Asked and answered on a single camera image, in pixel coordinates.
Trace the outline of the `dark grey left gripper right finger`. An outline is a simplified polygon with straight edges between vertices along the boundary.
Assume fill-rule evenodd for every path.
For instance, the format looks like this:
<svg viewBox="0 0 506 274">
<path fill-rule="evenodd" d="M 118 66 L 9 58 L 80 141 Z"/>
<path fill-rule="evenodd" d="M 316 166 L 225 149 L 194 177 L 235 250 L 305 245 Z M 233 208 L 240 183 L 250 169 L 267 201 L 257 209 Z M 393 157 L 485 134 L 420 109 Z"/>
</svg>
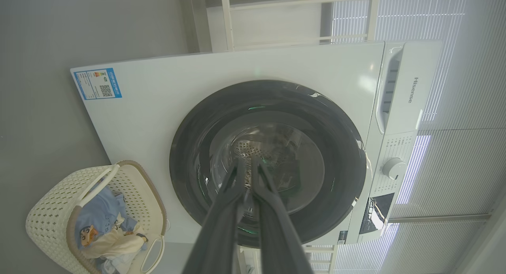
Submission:
<svg viewBox="0 0 506 274">
<path fill-rule="evenodd" d="M 272 175 L 259 158 L 254 158 L 251 163 L 251 188 L 259 221 L 262 272 L 312 274 Z"/>
</svg>

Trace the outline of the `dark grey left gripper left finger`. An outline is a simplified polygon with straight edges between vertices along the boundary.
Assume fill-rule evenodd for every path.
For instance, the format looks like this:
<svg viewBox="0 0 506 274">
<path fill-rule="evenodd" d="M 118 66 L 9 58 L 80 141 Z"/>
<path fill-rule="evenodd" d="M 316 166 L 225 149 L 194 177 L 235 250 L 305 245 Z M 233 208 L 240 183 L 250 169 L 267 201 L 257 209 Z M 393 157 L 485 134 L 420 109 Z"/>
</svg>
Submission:
<svg viewBox="0 0 506 274">
<path fill-rule="evenodd" d="M 237 225 L 244 215 L 245 163 L 235 159 L 182 271 L 183 274 L 234 274 Z"/>
</svg>

